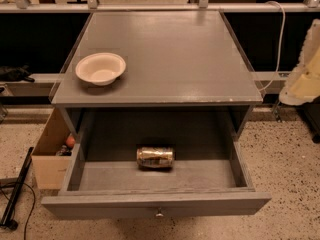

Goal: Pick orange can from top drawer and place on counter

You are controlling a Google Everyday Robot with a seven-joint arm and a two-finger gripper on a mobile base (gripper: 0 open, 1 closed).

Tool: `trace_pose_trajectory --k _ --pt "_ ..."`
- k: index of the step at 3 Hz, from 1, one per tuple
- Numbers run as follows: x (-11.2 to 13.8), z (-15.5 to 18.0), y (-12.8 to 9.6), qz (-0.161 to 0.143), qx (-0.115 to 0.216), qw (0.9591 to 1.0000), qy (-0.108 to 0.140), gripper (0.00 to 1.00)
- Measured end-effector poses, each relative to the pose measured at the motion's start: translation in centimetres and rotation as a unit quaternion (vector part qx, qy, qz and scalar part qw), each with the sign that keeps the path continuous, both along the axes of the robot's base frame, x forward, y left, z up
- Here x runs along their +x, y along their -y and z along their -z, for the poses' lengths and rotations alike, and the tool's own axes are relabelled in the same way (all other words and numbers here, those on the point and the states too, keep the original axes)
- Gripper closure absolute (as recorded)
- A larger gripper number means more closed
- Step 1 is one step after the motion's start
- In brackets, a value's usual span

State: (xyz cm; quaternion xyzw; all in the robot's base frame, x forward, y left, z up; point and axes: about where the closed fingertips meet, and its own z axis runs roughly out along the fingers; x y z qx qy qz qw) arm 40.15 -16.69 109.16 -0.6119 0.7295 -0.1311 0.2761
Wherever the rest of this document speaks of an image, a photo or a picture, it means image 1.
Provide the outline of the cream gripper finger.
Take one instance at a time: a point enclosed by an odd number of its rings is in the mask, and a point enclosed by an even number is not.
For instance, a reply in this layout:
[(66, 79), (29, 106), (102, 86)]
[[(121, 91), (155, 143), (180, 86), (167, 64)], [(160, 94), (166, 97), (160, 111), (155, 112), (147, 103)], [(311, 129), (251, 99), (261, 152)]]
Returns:
[(299, 106), (320, 96), (320, 20), (315, 19), (303, 42), (298, 63), (279, 94), (286, 105)]

